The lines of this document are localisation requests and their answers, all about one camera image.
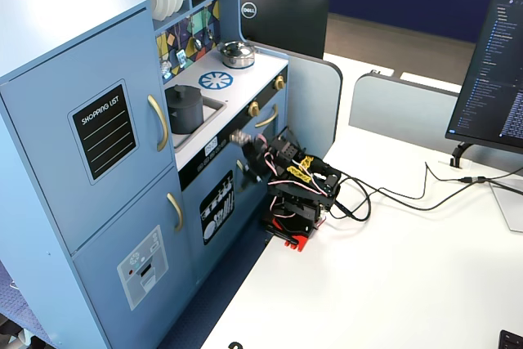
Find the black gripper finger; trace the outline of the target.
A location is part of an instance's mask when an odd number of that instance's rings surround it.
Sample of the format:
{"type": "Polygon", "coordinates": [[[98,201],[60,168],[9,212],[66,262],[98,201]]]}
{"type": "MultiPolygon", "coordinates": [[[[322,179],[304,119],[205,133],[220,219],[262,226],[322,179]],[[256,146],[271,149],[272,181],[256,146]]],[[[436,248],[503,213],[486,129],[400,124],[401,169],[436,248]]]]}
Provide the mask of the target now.
{"type": "Polygon", "coordinates": [[[250,154],[243,152],[246,163],[244,165],[244,174],[249,180],[259,183],[264,175],[264,163],[259,154],[250,154]]]}
{"type": "Polygon", "coordinates": [[[245,146],[248,143],[253,142],[253,137],[250,134],[237,129],[230,134],[230,142],[238,146],[245,146]]]}

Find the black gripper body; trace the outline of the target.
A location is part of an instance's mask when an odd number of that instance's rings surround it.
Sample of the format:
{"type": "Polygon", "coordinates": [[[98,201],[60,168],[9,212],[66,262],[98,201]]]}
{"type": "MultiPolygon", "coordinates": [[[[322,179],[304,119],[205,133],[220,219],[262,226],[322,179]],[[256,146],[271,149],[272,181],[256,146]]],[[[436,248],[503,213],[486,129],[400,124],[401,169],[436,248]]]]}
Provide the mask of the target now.
{"type": "Polygon", "coordinates": [[[272,174],[265,161],[268,142],[263,136],[250,136],[244,144],[244,157],[247,160],[247,172],[252,178],[268,177],[272,174]]]}

